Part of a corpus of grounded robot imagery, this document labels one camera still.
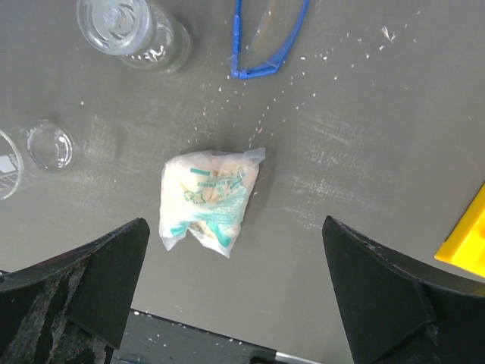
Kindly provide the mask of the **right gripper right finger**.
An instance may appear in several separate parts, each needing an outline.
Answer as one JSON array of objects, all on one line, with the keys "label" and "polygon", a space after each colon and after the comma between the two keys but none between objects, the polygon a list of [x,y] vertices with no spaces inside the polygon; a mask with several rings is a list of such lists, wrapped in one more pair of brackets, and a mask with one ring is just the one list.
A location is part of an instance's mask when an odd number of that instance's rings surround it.
[{"label": "right gripper right finger", "polygon": [[322,237],[355,363],[482,363],[484,285],[327,216]]}]

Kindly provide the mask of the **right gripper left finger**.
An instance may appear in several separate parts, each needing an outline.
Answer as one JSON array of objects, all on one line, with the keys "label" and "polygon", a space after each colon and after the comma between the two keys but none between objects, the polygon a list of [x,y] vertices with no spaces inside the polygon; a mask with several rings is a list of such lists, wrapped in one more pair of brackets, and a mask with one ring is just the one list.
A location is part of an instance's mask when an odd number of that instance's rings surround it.
[{"label": "right gripper left finger", "polygon": [[120,348],[150,229],[136,218],[76,249],[1,273],[3,363],[109,363]]}]

